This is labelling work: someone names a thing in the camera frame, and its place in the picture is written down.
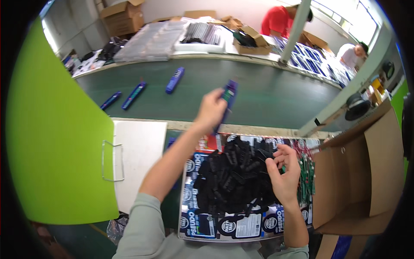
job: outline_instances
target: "clear plastic tray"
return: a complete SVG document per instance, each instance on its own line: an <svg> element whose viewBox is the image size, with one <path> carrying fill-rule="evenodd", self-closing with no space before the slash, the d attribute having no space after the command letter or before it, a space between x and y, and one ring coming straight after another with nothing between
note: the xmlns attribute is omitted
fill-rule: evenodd
<svg viewBox="0 0 414 259"><path fill-rule="evenodd" d="M157 22L144 26L114 56L115 62L168 60L186 22Z"/></svg>

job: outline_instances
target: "green conveyor belt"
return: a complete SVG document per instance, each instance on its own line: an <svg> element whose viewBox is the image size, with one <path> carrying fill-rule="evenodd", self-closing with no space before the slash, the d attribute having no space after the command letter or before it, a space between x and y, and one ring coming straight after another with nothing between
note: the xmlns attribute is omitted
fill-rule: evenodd
<svg viewBox="0 0 414 259"><path fill-rule="evenodd" d="M175 91L165 86L179 67L185 74ZM140 82L147 87L127 111L125 98ZM192 121L202 96L237 77L239 91L226 123L279 128L300 128L327 106L339 89L315 79L278 68L219 59L173 59L110 68L77 79L100 106L113 93L123 96L106 109L112 117ZM341 130L337 124L325 131Z"/></svg>

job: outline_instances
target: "person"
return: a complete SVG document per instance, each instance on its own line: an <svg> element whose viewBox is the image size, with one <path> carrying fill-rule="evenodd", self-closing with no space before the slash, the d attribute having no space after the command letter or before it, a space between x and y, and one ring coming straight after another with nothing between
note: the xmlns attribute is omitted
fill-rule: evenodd
<svg viewBox="0 0 414 259"><path fill-rule="evenodd" d="M288 7L275 6L271 8L263 18L260 34L289 38L290 29L292 28L298 7L299 5ZM313 13L312 10L309 10L307 21L310 22L312 19Z"/></svg>
<svg viewBox="0 0 414 259"><path fill-rule="evenodd" d="M357 45L344 44L338 51L337 60L350 68L354 68L359 58L364 58L368 53L368 46L359 42Z"/></svg>
<svg viewBox="0 0 414 259"><path fill-rule="evenodd" d="M177 234L165 237L161 218L161 202L182 173L183 164L194 152L199 139L213 132L227 109L220 98L223 90L206 94L192 126L165 152L149 170L131 208L130 219L120 239L113 259L138 258L262 258L259 246L246 244L217 244L189 242L178 239ZM285 165L286 172L280 175ZM296 197L300 167L295 150L278 145L274 159L267 158L266 166L273 191L284 207L284 241L288 249L269 258L308 258L309 235Z"/></svg>

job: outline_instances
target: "lime green board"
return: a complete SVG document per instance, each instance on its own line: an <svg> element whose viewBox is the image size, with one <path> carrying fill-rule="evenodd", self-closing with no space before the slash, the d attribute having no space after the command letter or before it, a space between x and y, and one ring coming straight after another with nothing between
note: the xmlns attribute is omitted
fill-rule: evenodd
<svg viewBox="0 0 414 259"><path fill-rule="evenodd" d="M6 111L10 171L28 219L86 224L118 217L114 184L101 176L102 140L112 142L113 128L55 57L38 18L16 61Z"/></svg>
<svg viewBox="0 0 414 259"><path fill-rule="evenodd" d="M392 97L391 105L395 110L395 114L397 115L398 124L401 128L402 122L402 109L404 108L404 96L408 93L408 85L407 80L405 80L395 95ZM407 169L408 169L408 161L404 158L404 175L407 176Z"/></svg>

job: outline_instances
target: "hand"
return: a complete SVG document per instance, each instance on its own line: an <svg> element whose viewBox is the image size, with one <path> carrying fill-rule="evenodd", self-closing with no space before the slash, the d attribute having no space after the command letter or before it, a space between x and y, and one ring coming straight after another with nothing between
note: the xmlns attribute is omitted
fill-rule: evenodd
<svg viewBox="0 0 414 259"><path fill-rule="evenodd" d="M277 199L286 206L297 206L296 192L301 174L296 151L288 145L277 145L278 150L273 153L274 159L267 158L266 166L272 181L273 192ZM278 169L286 167L285 173L280 174Z"/></svg>
<svg viewBox="0 0 414 259"><path fill-rule="evenodd" d="M223 119L223 114L227 109L227 102L221 98L223 89L217 88L205 94L200 104L198 115L194 120L194 127L203 134L211 133Z"/></svg>

